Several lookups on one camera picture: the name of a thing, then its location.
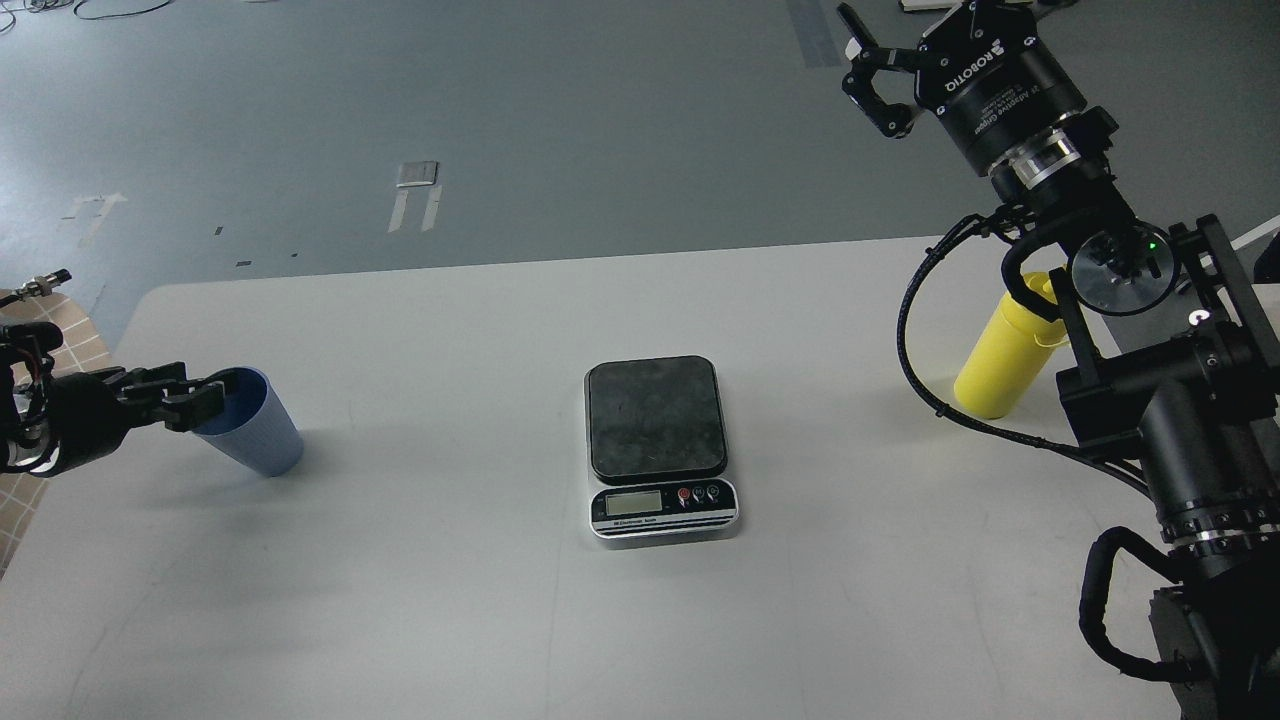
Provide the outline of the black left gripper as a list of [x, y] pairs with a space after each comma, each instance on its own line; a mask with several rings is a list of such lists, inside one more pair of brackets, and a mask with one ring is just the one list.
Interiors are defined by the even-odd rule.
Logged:
[[227, 386], [189, 378], [184, 363], [58, 377], [46, 416], [50, 448], [28, 473], [50, 478], [116, 451], [131, 430], [120, 401], [161, 401], [165, 428], [189, 432], [224, 413]]

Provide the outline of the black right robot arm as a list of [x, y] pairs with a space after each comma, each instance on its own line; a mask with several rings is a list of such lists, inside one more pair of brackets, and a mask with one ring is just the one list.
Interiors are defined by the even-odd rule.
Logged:
[[[899, 364], [936, 415], [1130, 486], [1162, 548], [1107, 529], [1091, 546], [1078, 626], [1120, 674], [1166, 684], [1184, 719], [1277, 716], [1277, 334], [1220, 220], [1160, 228], [1116, 188], [1115, 119], [1044, 46], [1032, 6], [959, 1], [914, 47], [887, 47], [849, 4], [844, 92], [886, 137], [938, 119], [1000, 206], [957, 222], [905, 288]], [[1075, 446], [1005, 430], [933, 395], [908, 355], [925, 278], [965, 240], [1007, 245], [1012, 304], [1062, 323], [1056, 377]]]

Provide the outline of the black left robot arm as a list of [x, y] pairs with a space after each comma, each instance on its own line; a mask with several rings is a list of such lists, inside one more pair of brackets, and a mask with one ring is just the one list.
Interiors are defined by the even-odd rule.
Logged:
[[56, 375], [52, 322], [3, 320], [3, 473], [50, 478], [105, 457], [134, 428], [188, 432], [225, 407], [232, 370], [191, 379], [183, 363]]

